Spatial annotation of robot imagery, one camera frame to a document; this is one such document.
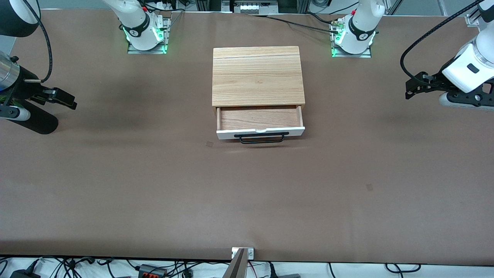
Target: black cable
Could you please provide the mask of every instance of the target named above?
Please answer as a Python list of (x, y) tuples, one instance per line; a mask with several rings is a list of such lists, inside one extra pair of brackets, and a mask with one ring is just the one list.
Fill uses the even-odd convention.
[(26, 268), (24, 273), (27, 275), (33, 274), (34, 268), (36, 267), (36, 264), (38, 263), (38, 261), (39, 261), (39, 259), (36, 259), (34, 262), (32, 262), (31, 265), (28, 268)]
[(139, 270), (141, 269), (141, 267), (140, 267), (140, 266), (135, 266), (135, 265), (131, 264), (129, 260), (126, 260), (126, 261), (127, 261), (127, 263), (128, 263), (131, 267), (133, 267), (133, 268), (134, 268), (134, 270), (135, 270), (135, 271), (139, 271)]
[(279, 20), (279, 21), (282, 21), (282, 22), (285, 22), (285, 23), (288, 23), (288, 24), (293, 24), (293, 25), (297, 25), (297, 26), (301, 26), (301, 27), (304, 27), (304, 28), (309, 28), (309, 29), (313, 29), (313, 30), (317, 30), (317, 31), (323, 31), (323, 32), (338, 34), (337, 31), (326, 30), (326, 29), (321, 29), (321, 28), (312, 27), (312, 26), (308, 26), (308, 25), (303, 25), (303, 24), (300, 24), (300, 23), (291, 22), (291, 21), (284, 20), (284, 19), (281, 19), (281, 18), (270, 17), (270, 16), (266, 16), (266, 18), (270, 18), (270, 19), (274, 19), (274, 20)]
[(178, 276), (178, 275), (179, 275), (179, 274), (181, 274), (182, 272), (184, 272), (184, 271), (186, 271), (186, 270), (189, 270), (189, 269), (193, 268), (194, 266), (197, 266), (197, 265), (200, 265), (200, 264), (202, 264), (202, 262), (200, 262), (200, 263), (195, 263), (195, 264), (193, 264), (193, 265), (191, 265), (191, 266), (189, 266), (189, 267), (185, 268), (184, 270), (179, 271), (179, 272), (177, 272), (177, 273), (173, 274), (172, 276), (170, 276), (170, 278), (175, 277), (175, 276)]
[(346, 9), (348, 9), (348, 8), (351, 8), (351, 7), (353, 7), (353, 6), (357, 5), (357, 4), (358, 4), (358, 2), (353, 3), (353, 4), (351, 4), (351, 5), (350, 5), (350, 6), (348, 6), (348, 7), (345, 7), (345, 8), (343, 8), (343, 9), (339, 9), (339, 10), (336, 10), (336, 11), (331, 12), (331, 13), (328, 13), (328, 14), (335, 14), (335, 13), (337, 13), (337, 12), (339, 12), (339, 11), (343, 11), (343, 10), (346, 10)]
[(272, 262), (268, 262), (269, 268), (271, 269), (271, 276), (270, 278), (278, 278), (278, 275), (276, 274), (275, 266), (273, 265)]
[(454, 15), (448, 17), (447, 19), (443, 20), (443, 22), (439, 23), (438, 25), (436, 25), (434, 28), (432, 28), (431, 30), (429, 30), (427, 33), (425, 33), (422, 37), (420, 37), (418, 40), (416, 40), (410, 47), (408, 47), (402, 54), (401, 58), (400, 58), (400, 66), (401, 66), (401, 69), (403, 70), (403, 72), (406, 73), (406, 75), (408, 75), (410, 78), (414, 79), (415, 81), (417, 81), (419, 84), (422, 84), (424, 86), (431, 86), (433, 88), (439, 88), (440, 86), (439, 85), (436, 85), (436, 84), (430, 84), (430, 83), (427, 83), (427, 82), (424, 82), (422, 80), (419, 80), (417, 77), (415, 77), (412, 73), (410, 73), (407, 68), (405, 67), (405, 56), (407, 56), (408, 52), (410, 52), (419, 42), (423, 41), (425, 38), (427, 38), (428, 36), (430, 36), (432, 33), (436, 32), (439, 28), (443, 27), (444, 25), (446, 25), (448, 22), (452, 21), (453, 19), (455, 19), (456, 17), (458, 17), (459, 15), (461, 15), (462, 13), (468, 11), (469, 9), (473, 8), (474, 6), (476, 6), (478, 3), (482, 2), (484, 0), (476, 0), (475, 2), (471, 3), (470, 5), (466, 6), (465, 8), (459, 10), (457, 13), (455, 13)]
[(422, 268), (422, 265), (421, 264), (418, 264), (416, 269), (401, 270), (401, 268), (397, 264), (392, 263), (392, 265), (395, 266), (395, 268), (397, 270), (391, 270), (391, 269), (389, 269), (389, 266), (388, 265), (389, 265), (389, 263), (385, 263), (384, 264), (384, 267), (386, 268), (386, 270), (389, 271), (389, 272), (391, 272), (391, 273), (394, 273), (394, 274), (399, 274), (400, 275), (400, 278), (403, 278), (403, 273), (414, 273), (414, 272), (419, 271)]
[(108, 272), (110, 273), (110, 276), (112, 278), (115, 278), (115, 276), (113, 276), (112, 270), (110, 269), (110, 263), (106, 264), (106, 266), (108, 267)]
[(50, 275), (50, 277), (49, 277), (49, 278), (51, 278), (51, 277), (55, 274), (55, 271), (57, 271), (57, 269), (58, 269), (58, 270), (60, 270), (60, 268), (62, 268), (62, 264), (63, 264), (63, 263), (62, 263), (62, 262), (60, 262), (60, 263), (59, 263), (59, 264), (55, 267), (55, 269), (53, 269), (53, 272), (51, 273), (51, 275)]
[(135, 268), (135, 267), (136, 267), (136, 266), (132, 265), (132, 264), (130, 263), (130, 261), (129, 261), (129, 260), (126, 260), (126, 261), (127, 261), (127, 263), (128, 263), (131, 267), (133, 267), (133, 268)]
[(4, 271), (5, 271), (5, 269), (7, 268), (8, 261), (7, 261), (7, 259), (6, 259), (6, 258), (4, 258), (4, 259), (2, 259), (2, 260), (0, 261), (0, 264), (1, 264), (1, 263), (5, 263), (5, 265), (3, 266), (3, 268), (2, 268), (2, 269), (1, 269), (1, 271), (0, 271), (0, 276), (3, 274), (3, 272), (4, 272)]
[(329, 265), (329, 271), (331, 271), (331, 276), (333, 276), (333, 278), (336, 278), (336, 276), (334, 275), (333, 267), (331, 266), (331, 263), (328, 263), (328, 265)]
[[(345, 8), (343, 8), (343, 9), (339, 9), (339, 10), (337, 10), (337, 11), (334, 11), (334, 12), (328, 13), (328, 15), (330, 15), (330, 14), (334, 14), (334, 13), (337, 13), (337, 12), (342, 11), (342, 10), (346, 10), (346, 9), (348, 9), (348, 8), (352, 7), (352, 6), (357, 5), (357, 4), (358, 4), (358, 2), (353, 3), (353, 4), (351, 4), (351, 5), (350, 5), (350, 6), (348, 6), (348, 7), (345, 7)], [(326, 24), (331, 24), (331, 21), (327, 21), (327, 20), (324, 20), (324, 19), (320, 18), (320, 17), (319, 17), (316, 13), (313, 13), (313, 12), (311, 12), (311, 11), (308, 11), (308, 12), (306, 12), (306, 14), (310, 14), (310, 15), (314, 16), (317, 20), (319, 20), (319, 21), (321, 21), (321, 22), (323, 22), (323, 23), (326, 23)]]
[(31, 11), (33, 14), (34, 18), (38, 21), (38, 24), (41, 27), (41, 30), (43, 31), (44, 39), (46, 40), (46, 47), (48, 47), (48, 59), (49, 59), (49, 66), (48, 66), (48, 73), (46, 74), (46, 77), (41, 79), (41, 83), (45, 82), (50, 78), (51, 76), (51, 70), (53, 68), (53, 56), (51, 55), (51, 44), (50, 44), (50, 39), (48, 38), (48, 33), (46, 32), (46, 29), (44, 28), (43, 23), (41, 22), (40, 17), (36, 14), (34, 11), (33, 7), (29, 4), (28, 0), (22, 0), (24, 4), (28, 7), (28, 9)]

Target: silver cylinder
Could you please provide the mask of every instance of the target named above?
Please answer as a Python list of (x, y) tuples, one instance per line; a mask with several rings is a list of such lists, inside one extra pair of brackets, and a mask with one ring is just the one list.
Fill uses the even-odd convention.
[(20, 67), (10, 61), (10, 57), (0, 51), (0, 91), (7, 89), (19, 77)]

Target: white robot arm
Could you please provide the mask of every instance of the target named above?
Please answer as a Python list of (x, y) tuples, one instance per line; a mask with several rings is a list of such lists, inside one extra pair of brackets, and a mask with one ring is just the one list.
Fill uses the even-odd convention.
[(130, 44), (138, 50), (150, 50), (162, 42), (163, 16), (145, 12), (137, 0), (103, 0), (117, 14)]
[[(129, 42), (138, 50), (149, 50), (165, 39), (163, 17), (145, 12), (137, 0), (103, 0), (117, 14)], [(0, 51), (0, 119), (7, 119), (40, 134), (52, 133), (58, 126), (55, 116), (28, 100), (44, 105), (58, 103), (75, 109), (74, 96), (41, 85), (51, 74), (51, 46), (41, 22), (37, 0), (0, 0), (0, 35), (26, 37), (38, 26), (45, 35), (50, 67), (45, 78), (20, 66), (18, 57)]]
[(479, 2), (478, 9), (487, 27), (465, 44), (439, 73), (428, 76), (420, 72), (407, 81), (406, 99), (417, 93), (446, 91), (439, 98), (442, 105), (494, 109), (492, 87), (488, 93), (483, 90), (484, 84), (494, 84), (494, 0)]
[(350, 54), (364, 52), (371, 45), (385, 10), (383, 0), (360, 0), (354, 13), (338, 19), (345, 25), (334, 43)]

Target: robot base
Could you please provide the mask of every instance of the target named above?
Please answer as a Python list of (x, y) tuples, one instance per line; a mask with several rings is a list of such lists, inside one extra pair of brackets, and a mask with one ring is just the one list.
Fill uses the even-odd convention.
[(170, 18), (163, 18), (163, 24), (162, 26), (159, 26), (159, 28), (162, 28), (163, 31), (156, 31), (157, 38), (161, 39), (163, 37), (163, 40), (150, 50), (136, 49), (130, 44), (129, 39), (127, 38), (127, 41), (129, 42), (127, 54), (166, 54), (168, 50), (168, 39), (170, 36), (170, 24)]
[(370, 50), (372, 45), (372, 39), (370, 41), (369, 47), (367, 47), (367, 49), (364, 52), (359, 54), (348, 53), (335, 43), (335, 41), (340, 40), (343, 34), (345, 33), (345, 23), (343, 22), (343, 18), (339, 18), (338, 21), (333, 21), (331, 24), (329, 24), (329, 29), (332, 31), (338, 31), (338, 34), (331, 33), (329, 38), (331, 40), (332, 57), (372, 58), (372, 52)]

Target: brown paper tabletop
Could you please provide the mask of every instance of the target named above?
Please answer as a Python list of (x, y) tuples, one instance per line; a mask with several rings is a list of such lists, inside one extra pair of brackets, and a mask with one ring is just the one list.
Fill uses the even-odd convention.
[[(166, 55), (127, 55), (110, 10), (42, 13), (46, 85), (79, 105), (46, 105), (48, 136), (0, 122), (0, 253), (493, 264), (494, 114), (404, 98), (400, 55), (443, 18), (384, 17), (372, 59), (348, 59), (327, 34), (222, 13), (183, 14)], [(454, 20), (409, 70), (436, 73), (476, 33)], [(212, 50), (239, 46), (299, 46), (303, 136), (217, 139)], [(46, 73), (40, 30), (12, 55)]]

